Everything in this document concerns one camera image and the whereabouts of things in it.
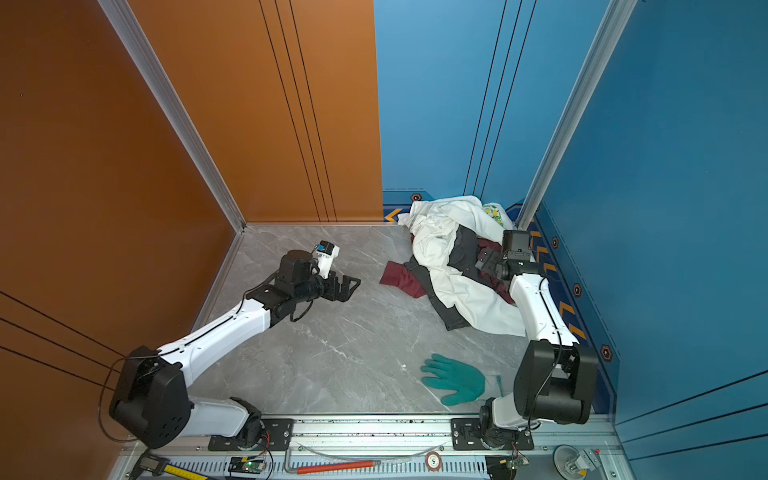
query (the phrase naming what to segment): black mounting plate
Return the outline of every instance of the black mounting plate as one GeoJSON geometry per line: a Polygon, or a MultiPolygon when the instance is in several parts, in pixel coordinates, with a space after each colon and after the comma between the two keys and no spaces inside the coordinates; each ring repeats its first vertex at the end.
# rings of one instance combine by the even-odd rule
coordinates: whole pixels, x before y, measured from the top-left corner
{"type": "MultiPolygon", "coordinates": [[[[261,421],[264,422],[266,431],[270,433],[270,452],[285,452],[293,434],[293,419],[261,419],[261,421]]],[[[259,440],[253,447],[253,451],[263,450],[264,442],[264,439],[259,440]]],[[[231,452],[238,450],[238,448],[231,438],[213,435],[208,442],[208,450],[211,452],[231,452]]]]}
{"type": "MultiPolygon", "coordinates": [[[[530,435],[524,435],[523,432],[510,433],[514,433],[514,444],[518,450],[533,450],[533,438],[530,435]]],[[[454,450],[490,450],[480,439],[480,419],[451,419],[451,436],[454,450]]],[[[512,443],[510,441],[501,450],[512,450],[512,443]]]]}

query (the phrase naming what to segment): red disc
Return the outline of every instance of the red disc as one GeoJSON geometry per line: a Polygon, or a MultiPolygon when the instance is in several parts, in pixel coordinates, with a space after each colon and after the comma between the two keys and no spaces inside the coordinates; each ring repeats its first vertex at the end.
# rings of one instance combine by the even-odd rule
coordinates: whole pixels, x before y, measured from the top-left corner
{"type": "Polygon", "coordinates": [[[430,452],[427,454],[426,464],[430,472],[437,472],[442,468],[442,458],[437,452],[430,452]]]}

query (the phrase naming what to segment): pile of clothes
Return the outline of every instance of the pile of clothes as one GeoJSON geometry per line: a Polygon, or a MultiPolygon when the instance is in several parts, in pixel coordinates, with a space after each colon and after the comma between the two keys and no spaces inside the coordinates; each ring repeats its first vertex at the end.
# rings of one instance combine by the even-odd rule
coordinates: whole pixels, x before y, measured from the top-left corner
{"type": "Polygon", "coordinates": [[[488,333],[525,336],[518,307],[505,285],[478,270],[480,252],[501,252],[504,230],[514,227],[503,208],[477,197],[414,202],[398,224],[412,234],[413,256],[389,262],[380,283],[423,295],[448,330],[473,326],[488,333]]]}

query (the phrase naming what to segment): white cloth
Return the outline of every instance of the white cloth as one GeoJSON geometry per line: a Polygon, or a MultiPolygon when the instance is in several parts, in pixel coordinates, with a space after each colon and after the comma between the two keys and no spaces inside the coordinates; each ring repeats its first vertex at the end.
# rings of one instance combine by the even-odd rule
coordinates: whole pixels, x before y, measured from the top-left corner
{"type": "Polygon", "coordinates": [[[435,295],[447,308],[455,306],[470,325],[483,332],[525,336],[518,307],[448,266],[459,225],[479,237],[502,242],[504,227],[484,212],[477,197],[413,202],[410,214],[398,216],[398,224],[413,233],[413,256],[429,269],[435,295]]]}

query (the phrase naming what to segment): blue wall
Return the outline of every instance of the blue wall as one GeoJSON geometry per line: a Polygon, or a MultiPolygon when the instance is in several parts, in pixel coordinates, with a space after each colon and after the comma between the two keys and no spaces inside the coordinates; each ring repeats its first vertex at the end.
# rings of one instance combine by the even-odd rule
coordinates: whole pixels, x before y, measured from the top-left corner
{"type": "Polygon", "coordinates": [[[607,4],[376,0],[384,190],[524,197],[607,4]]]}
{"type": "Polygon", "coordinates": [[[768,374],[740,380],[768,369],[766,25],[765,1],[638,2],[545,196],[640,480],[762,458],[768,374]]]}

